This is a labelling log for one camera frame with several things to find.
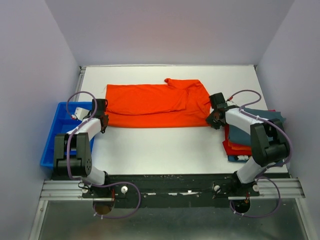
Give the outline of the orange t shirt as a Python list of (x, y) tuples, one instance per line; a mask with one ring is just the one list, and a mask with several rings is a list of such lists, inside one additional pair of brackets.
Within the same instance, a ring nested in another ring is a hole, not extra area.
[(209, 93), (198, 79), (106, 86), (109, 125), (118, 128), (206, 127)]

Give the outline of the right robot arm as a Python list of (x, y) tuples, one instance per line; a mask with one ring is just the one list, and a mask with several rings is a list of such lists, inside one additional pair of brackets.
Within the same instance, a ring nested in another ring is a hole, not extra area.
[(213, 111), (205, 119), (206, 123), (218, 130), (226, 125), (235, 126), (250, 136), (251, 157), (230, 180), (230, 191), (241, 196), (266, 170), (282, 167), (290, 161), (293, 153), (292, 142), (284, 131), (282, 122), (267, 119), (245, 111), (248, 104), (230, 104), (219, 92), (209, 96)]

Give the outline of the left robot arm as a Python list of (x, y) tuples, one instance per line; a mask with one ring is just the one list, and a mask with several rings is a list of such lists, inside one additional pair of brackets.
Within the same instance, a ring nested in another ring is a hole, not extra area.
[(76, 107), (71, 118), (80, 124), (54, 138), (53, 172), (60, 177), (79, 179), (94, 185), (93, 191), (101, 198), (107, 197), (111, 185), (107, 173), (93, 166), (92, 139), (106, 131), (109, 116), (107, 99), (92, 100), (91, 110)]

